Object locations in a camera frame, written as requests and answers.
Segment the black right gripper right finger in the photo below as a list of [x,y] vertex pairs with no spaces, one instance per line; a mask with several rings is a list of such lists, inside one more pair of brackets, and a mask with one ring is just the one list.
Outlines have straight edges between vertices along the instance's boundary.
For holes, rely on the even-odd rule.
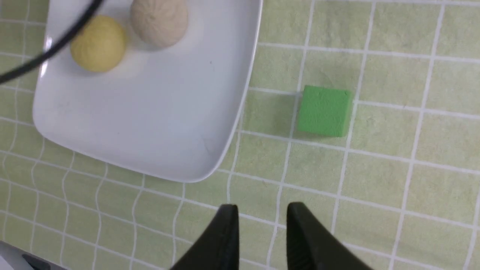
[[288,204],[286,257],[289,270],[370,270],[338,241],[302,202]]

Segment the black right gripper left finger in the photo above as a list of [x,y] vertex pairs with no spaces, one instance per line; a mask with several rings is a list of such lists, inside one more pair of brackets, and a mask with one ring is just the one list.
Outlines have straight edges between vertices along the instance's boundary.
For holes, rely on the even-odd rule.
[[238,270],[239,212],[235,204],[222,204],[209,225],[172,270]]

